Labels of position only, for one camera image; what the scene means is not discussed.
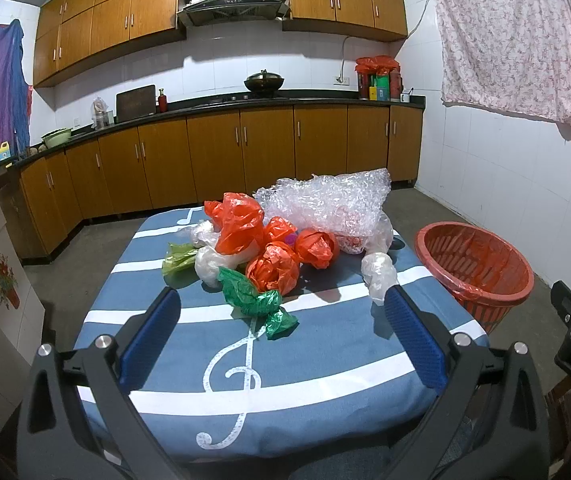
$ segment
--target bolt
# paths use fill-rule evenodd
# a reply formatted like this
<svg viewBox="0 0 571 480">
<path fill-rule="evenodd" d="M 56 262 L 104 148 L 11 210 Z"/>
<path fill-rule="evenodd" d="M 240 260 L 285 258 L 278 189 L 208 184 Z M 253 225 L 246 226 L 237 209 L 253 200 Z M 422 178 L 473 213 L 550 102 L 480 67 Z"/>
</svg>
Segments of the bolt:
<svg viewBox="0 0 571 480">
<path fill-rule="evenodd" d="M 527 354 L 527 345 L 525 343 L 517 341 L 515 343 L 515 352 L 521 355 Z"/>
<path fill-rule="evenodd" d="M 100 335 L 94 340 L 94 345 L 97 348 L 108 348 L 112 344 L 112 338 L 109 335 Z"/>
<path fill-rule="evenodd" d="M 464 332 L 459 332 L 454 334 L 454 342 L 456 343 L 457 346 L 470 346 L 470 343 L 472 343 L 472 339 L 470 339 L 470 336 L 467 335 Z"/>
<path fill-rule="evenodd" d="M 47 355 L 50 355 L 51 351 L 52 351 L 52 345 L 49 343 L 45 343 L 38 348 L 37 353 L 41 357 L 46 357 Z"/>
</svg>

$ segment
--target range hood duct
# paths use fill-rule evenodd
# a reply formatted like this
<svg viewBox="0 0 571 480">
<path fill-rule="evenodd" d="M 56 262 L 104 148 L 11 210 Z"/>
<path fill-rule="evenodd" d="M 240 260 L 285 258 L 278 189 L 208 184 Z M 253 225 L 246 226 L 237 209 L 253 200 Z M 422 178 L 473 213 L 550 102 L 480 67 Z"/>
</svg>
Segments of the range hood duct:
<svg viewBox="0 0 571 480">
<path fill-rule="evenodd" d="M 286 0 L 204 0 L 185 6 L 179 20 L 186 27 L 211 23 L 274 20 L 288 12 Z"/>
</svg>

